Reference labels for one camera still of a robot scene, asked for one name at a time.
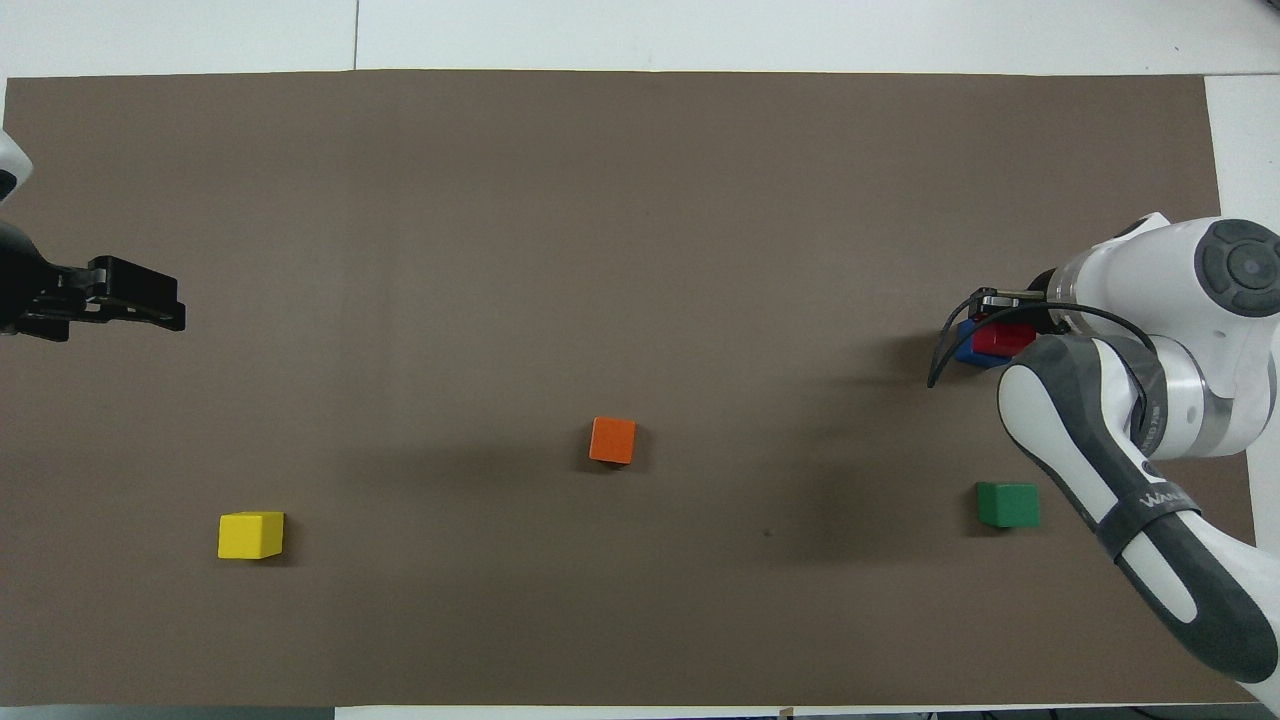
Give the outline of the brown table mat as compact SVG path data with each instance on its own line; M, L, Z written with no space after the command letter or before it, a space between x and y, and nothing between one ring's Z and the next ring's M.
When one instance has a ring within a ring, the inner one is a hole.
M925 387L977 286L1219 211L1202 78L13 79L4 126L4 218L188 324L0 338L0 706L1245 700L995 373ZM216 557L246 511L282 555Z

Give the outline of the red wooden block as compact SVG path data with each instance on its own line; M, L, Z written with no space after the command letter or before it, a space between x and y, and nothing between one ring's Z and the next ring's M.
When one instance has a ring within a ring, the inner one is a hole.
M975 329L970 337L972 351L980 355L1015 357L1038 337L1027 323L998 322Z

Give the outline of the orange wooden block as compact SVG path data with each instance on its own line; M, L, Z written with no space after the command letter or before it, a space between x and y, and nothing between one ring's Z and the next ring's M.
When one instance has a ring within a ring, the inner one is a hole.
M588 445L588 457L596 462L628 465L634 461L637 423L630 419L595 416Z

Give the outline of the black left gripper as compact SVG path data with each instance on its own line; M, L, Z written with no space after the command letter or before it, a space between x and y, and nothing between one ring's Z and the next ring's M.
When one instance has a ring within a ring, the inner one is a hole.
M58 265L26 232L0 222L0 334L65 343L73 322L114 320L184 331L178 279L114 256L95 258L90 270Z

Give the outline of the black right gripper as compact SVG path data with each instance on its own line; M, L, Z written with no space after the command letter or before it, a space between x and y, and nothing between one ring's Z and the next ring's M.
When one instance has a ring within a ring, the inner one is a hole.
M1073 334L1074 327L1068 318L1068 310L1053 304L1062 300L1060 284L1064 279L1062 268L1051 268L1039 273L1027 287L1028 291L978 288L965 306L965 318L974 324L995 316L996 324L1019 323L1018 307L1043 304L1027 311L1024 320L1038 334ZM1037 293L1030 301L1030 292Z

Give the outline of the yellow wooden block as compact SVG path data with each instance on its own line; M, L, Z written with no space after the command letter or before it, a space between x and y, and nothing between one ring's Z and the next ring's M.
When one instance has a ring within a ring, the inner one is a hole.
M285 514L279 511L228 512L219 518L216 557L257 561L284 551Z

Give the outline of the green wooden block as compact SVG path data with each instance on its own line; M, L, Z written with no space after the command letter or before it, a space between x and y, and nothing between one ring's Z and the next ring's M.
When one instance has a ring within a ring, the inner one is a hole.
M998 529L1036 528L1041 525L1039 488L1028 483L975 484L978 520Z

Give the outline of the blue wooden block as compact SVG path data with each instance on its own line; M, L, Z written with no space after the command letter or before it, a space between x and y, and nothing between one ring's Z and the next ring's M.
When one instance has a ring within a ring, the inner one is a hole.
M980 355L972 351L970 337L973 336L975 329L979 329L977 325L978 323L974 324L972 322L965 320L957 328L957 338L960 340L961 337L964 337L964 341L955 352L955 360L959 363L984 369L998 368L1010 364L1012 357Z

